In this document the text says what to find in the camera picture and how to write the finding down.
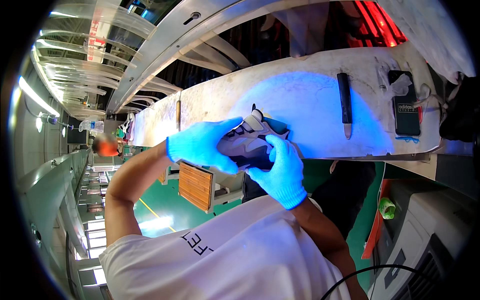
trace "chair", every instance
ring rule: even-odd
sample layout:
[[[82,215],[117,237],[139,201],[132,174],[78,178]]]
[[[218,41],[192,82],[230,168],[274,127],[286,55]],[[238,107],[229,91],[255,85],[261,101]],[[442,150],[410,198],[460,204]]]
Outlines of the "chair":
[[[243,174],[227,175],[215,168],[207,170],[180,162],[179,195],[209,214],[216,204],[243,198]]]
[[[173,164],[170,167],[166,168],[162,174],[160,174],[160,177],[158,177],[158,181],[160,181],[162,185],[167,185],[168,180],[179,178],[179,172],[180,166],[178,164]]]

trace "glove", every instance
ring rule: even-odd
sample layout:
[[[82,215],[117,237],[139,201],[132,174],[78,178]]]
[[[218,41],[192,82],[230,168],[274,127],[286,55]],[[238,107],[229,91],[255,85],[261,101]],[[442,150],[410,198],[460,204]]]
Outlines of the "glove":
[[[280,202],[285,209],[290,210],[307,196],[301,183],[303,163],[289,141],[272,134],[267,135],[265,140],[274,147],[269,157],[271,162],[275,162],[272,169],[265,172],[259,168],[250,168],[247,172],[265,192]]]
[[[171,161],[180,159],[198,166],[213,166],[227,174],[237,174],[238,166],[230,157],[221,154],[216,145],[234,127],[240,125],[242,117],[221,122],[199,122],[167,137],[167,155]]]

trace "water bottle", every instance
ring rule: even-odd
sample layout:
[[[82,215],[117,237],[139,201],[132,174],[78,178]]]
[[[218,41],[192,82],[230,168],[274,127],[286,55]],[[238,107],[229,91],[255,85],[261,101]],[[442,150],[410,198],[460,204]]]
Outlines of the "water bottle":
[[[103,133],[103,121],[83,120],[78,126],[78,131],[90,130],[93,132]]]

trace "green floor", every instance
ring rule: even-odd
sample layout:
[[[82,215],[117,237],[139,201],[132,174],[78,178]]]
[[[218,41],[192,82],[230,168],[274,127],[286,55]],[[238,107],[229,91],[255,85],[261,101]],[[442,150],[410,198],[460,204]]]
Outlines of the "green floor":
[[[303,185],[307,192],[313,192],[318,185],[330,176],[329,169],[332,161],[306,159],[303,163]],[[377,162],[375,165],[377,178],[371,185],[355,226],[347,238],[350,254],[357,269],[370,266],[369,260],[362,260],[360,257],[363,253],[363,244],[372,228],[376,209],[376,197],[384,170],[383,162]],[[180,231],[193,228],[215,217],[213,214],[207,215],[185,198],[178,196],[178,180],[169,180],[168,185],[162,185],[159,181],[156,181],[142,195],[141,199],[160,217],[158,219],[142,202],[138,201],[135,204],[135,217],[142,229],[142,233],[149,237],[168,234],[172,230]],[[240,199],[229,204],[216,205],[214,212],[219,215],[239,204],[241,204]],[[366,290],[369,286],[369,274],[360,274],[358,279],[360,285]]]

